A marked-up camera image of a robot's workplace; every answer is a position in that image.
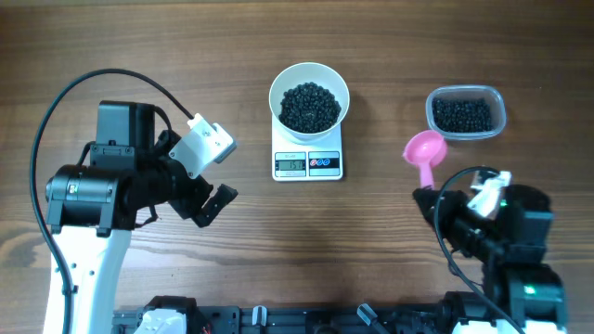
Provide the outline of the pink plastic measuring scoop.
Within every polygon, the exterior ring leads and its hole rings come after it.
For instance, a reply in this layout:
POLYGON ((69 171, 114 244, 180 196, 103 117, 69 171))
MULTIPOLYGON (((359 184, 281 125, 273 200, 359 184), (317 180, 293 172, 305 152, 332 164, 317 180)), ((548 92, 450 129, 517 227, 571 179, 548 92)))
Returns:
POLYGON ((446 157, 445 139, 434 130, 426 130, 413 136, 403 151, 403 158, 419 171, 420 187, 434 189, 433 169, 446 157))

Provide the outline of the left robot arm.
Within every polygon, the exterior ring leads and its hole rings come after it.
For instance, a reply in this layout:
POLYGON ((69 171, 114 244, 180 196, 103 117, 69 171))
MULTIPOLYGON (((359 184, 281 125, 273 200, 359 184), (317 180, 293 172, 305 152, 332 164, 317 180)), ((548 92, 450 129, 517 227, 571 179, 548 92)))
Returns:
POLYGON ((171 128, 157 135, 155 119, 167 116, 154 105, 103 101, 98 106, 97 136, 84 149, 87 164, 62 166, 47 182, 47 223, 71 279, 60 283, 54 265, 44 331, 109 333, 124 256, 138 211, 168 203, 182 219, 198 227, 211 224, 237 195, 202 177, 236 147, 218 123, 200 114, 181 136, 171 128), (71 292, 65 302, 62 292, 71 292))

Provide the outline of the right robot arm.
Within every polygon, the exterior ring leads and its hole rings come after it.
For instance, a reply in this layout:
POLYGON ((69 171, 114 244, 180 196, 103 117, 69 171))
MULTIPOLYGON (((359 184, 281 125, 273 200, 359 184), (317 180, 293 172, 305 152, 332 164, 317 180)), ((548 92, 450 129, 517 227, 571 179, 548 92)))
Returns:
POLYGON ((554 214, 549 197, 525 185, 489 191, 494 217, 482 216, 461 191, 418 188, 413 199, 445 253, 449 271, 467 281, 453 258, 481 262, 483 279, 467 292, 448 292, 434 326, 451 333, 563 333, 567 312, 560 276, 545 264, 554 214))

